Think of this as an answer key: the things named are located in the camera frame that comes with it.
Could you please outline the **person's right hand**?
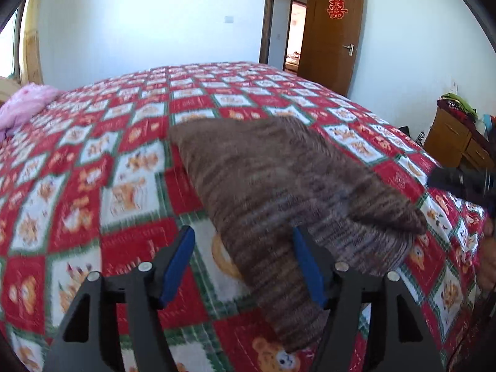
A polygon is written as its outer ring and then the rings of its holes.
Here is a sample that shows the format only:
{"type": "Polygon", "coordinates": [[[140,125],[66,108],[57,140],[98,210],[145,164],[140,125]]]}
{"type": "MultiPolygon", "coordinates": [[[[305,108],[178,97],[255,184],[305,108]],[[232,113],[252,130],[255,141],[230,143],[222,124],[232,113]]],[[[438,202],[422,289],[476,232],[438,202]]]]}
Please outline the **person's right hand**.
{"type": "Polygon", "coordinates": [[[482,291],[491,291],[496,282],[496,240],[494,221],[488,218],[484,224],[484,236],[478,245],[479,270],[477,284],[482,291]]]}

